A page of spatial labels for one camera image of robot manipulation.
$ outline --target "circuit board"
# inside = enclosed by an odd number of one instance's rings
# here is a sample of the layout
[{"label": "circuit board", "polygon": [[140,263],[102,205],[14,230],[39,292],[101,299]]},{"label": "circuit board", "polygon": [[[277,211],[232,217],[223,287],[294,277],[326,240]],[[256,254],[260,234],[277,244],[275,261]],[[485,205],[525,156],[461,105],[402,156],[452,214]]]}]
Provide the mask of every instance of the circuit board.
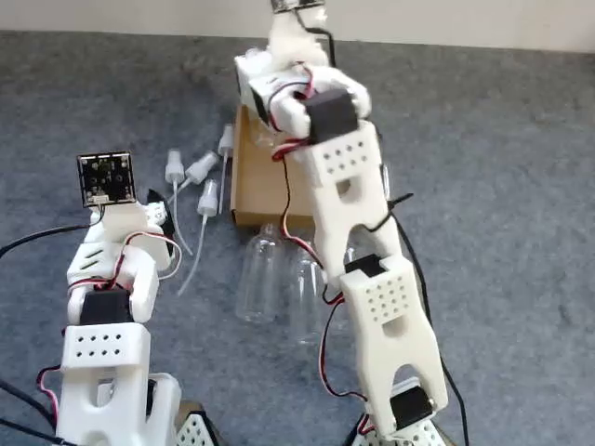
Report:
[{"label": "circuit board", "polygon": [[130,153],[80,155],[77,162],[84,207],[137,200]]}]

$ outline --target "white wall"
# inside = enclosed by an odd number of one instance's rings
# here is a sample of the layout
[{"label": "white wall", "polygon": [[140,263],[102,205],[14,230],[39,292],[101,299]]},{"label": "white wall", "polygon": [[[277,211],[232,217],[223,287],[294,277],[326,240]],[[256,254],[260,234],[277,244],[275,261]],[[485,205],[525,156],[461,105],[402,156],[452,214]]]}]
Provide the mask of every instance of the white wall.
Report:
[{"label": "white wall", "polygon": [[[339,39],[595,52],[595,0],[327,4]],[[270,15],[269,0],[0,0],[11,30],[265,36]]]}]

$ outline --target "white spray nozzle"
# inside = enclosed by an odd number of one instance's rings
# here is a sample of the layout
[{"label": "white spray nozzle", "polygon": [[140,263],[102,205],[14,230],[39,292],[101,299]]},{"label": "white spray nozzle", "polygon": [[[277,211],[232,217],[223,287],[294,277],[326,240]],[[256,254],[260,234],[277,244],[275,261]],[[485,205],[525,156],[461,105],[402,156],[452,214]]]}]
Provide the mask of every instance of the white spray nozzle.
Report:
[{"label": "white spray nozzle", "polygon": [[203,195],[198,201],[196,212],[201,216],[212,217],[216,216],[218,212],[218,184],[213,179],[208,179],[205,183]]},{"label": "white spray nozzle", "polygon": [[227,124],[223,129],[223,135],[219,140],[217,152],[221,156],[232,156],[233,154],[233,125]]},{"label": "white spray nozzle", "polygon": [[213,151],[208,151],[205,156],[186,169],[186,181],[200,185],[205,181],[206,176],[213,167],[215,167],[218,161],[219,157],[217,154]]},{"label": "white spray nozzle", "polygon": [[169,184],[184,181],[184,165],[182,164],[182,155],[179,151],[172,149],[167,154],[167,165],[165,166],[165,181]]}]

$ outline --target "robotic arm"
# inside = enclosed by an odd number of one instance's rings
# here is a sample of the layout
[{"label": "robotic arm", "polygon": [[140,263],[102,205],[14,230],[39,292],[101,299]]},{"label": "robotic arm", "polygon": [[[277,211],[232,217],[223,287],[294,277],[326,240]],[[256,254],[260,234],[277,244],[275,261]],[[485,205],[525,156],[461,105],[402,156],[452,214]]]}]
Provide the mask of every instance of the robotic arm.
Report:
[{"label": "robotic arm", "polygon": [[[128,153],[80,156],[84,202],[96,211],[70,265],[68,318],[57,435],[85,446],[217,446],[196,405],[180,409],[170,374],[150,374],[152,315],[159,281],[181,250],[155,192],[136,200]],[[177,265],[167,276],[174,249]]]},{"label": "robotic arm", "polygon": [[[271,131],[304,146],[289,156],[307,174],[316,251],[328,283],[349,307],[365,411],[378,435],[417,444],[431,431],[429,444],[443,444],[430,422],[448,402],[440,352],[396,222],[386,219],[377,131],[366,121],[371,100],[363,85],[327,66],[320,46],[306,38],[324,15],[323,1],[311,3],[273,2],[268,50],[236,58],[242,101]],[[370,230],[377,253],[346,267],[348,238],[358,226]],[[406,365],[416,376],[395,382]]]}]

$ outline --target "clear plastic bottle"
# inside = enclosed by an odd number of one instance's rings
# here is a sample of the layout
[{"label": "clear plastic bottle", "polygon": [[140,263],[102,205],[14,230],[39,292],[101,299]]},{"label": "clear plastic bottle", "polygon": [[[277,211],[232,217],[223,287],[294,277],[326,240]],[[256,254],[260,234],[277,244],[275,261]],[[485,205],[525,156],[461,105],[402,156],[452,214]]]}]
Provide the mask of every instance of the clear plastic bottle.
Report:
[{"label": "clear plastic bottle", "polygon": [[320,267],[306,251],[298,249],[289,269],[289,328],[291,338],[301,345],[320,342],[328,310]]},{"label": "clear plastic bottle", "polygon": [[277,315],[279,279],[284,257],[279,230],[264,225],[245,250],[236,315],[245,321],[267,323]]}]

